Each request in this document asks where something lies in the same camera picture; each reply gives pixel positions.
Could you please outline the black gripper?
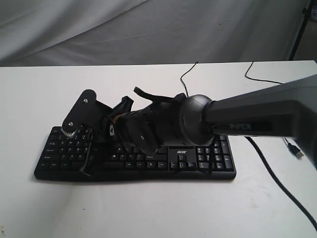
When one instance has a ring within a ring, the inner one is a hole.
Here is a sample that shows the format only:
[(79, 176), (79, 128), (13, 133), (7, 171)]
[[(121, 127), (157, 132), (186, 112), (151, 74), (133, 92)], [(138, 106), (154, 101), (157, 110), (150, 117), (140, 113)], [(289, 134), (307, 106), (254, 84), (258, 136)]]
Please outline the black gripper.
[(99, 135), (90, 129), (89, 147), (84, 165), (79, 170), (93, 178), (104, 162), (104, 143), (108, 146), (135, 146), (142, 152), (154, 154), (162, 146), (178, 145), (178, 96), (143, 95), (151, 103), (132, 111), (129, 97), (111, 108), (100, 103)]

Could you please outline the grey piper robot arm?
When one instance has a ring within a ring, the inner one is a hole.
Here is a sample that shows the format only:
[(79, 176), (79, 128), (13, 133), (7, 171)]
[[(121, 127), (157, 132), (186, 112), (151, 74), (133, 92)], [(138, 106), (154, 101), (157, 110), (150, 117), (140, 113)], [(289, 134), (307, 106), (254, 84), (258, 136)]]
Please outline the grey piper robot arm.
[(290, 137), (312, 165), (317, 163), (315, 75), (219, 101), (200, 94), (134, 91), (150, 104), (131, 111), (126, 99), (114, 108), (94, 101), (87, 112), (84, 124), (93, 130), (96, 153), (85, 173), (92, 176), (101, 169), (114, 146), (154, 154), (162, 146), (209, 145), (217, 135)]

